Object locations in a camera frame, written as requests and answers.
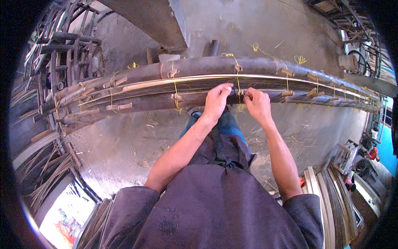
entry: left hand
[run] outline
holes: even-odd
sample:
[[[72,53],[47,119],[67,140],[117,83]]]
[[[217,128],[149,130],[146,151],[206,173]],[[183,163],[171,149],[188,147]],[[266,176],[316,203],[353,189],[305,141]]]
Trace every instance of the left hand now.
[[[233,83],[224,83],[216,86],[207,93],[205,110],[202,117],[217,124],[225,109],[226,98],[231,93]]]

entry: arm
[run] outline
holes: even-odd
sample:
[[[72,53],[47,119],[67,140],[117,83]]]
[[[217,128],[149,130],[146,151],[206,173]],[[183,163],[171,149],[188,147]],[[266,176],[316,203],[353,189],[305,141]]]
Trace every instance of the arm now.
[[[249,88],[243,102],[265,131],[272,173],[282,198],[287,200],[302,194],[296,163],[272,120],[268,94]]]
[[[178,172],[188,165],[207,134],[217,124],[232,87],[232,83],[225,83],[208,92],[202,116],[153,164],[144,186],[161,194]]]

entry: hand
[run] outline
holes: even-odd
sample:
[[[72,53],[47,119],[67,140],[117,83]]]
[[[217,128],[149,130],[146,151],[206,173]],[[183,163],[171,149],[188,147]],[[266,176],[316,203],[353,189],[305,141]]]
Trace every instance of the hand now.
[[[271,104],[268,94],[250,87],[243,98],[249,113],[259,122],[264,129],[270,128],[275,123],[271,117]]]
[[[224,83],[216,86],[207,93],[205,110],[202,117],[216,125],[225,109],[226,98],[231,93],[232,83]]]

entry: bucket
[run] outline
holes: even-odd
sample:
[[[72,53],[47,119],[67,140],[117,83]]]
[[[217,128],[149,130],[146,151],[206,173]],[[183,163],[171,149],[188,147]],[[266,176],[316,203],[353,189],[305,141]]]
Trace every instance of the bucket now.
[[[357,72],[359,70],[358,60],[354,55],[340,55],[339,65],[343,70]]]

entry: forearm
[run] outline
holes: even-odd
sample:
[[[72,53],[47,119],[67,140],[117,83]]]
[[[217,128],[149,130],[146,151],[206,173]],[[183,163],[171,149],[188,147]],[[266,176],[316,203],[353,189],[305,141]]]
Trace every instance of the forearm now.
[[[271,168],[284,200],[302,194],[296,163],[274,122],[263,125],[271,157]]]
[[[144,186],[162,193],[177,173],[188,165],[214,126],[213,121],[204,116],[200,117],[187,133],[154,163]]]

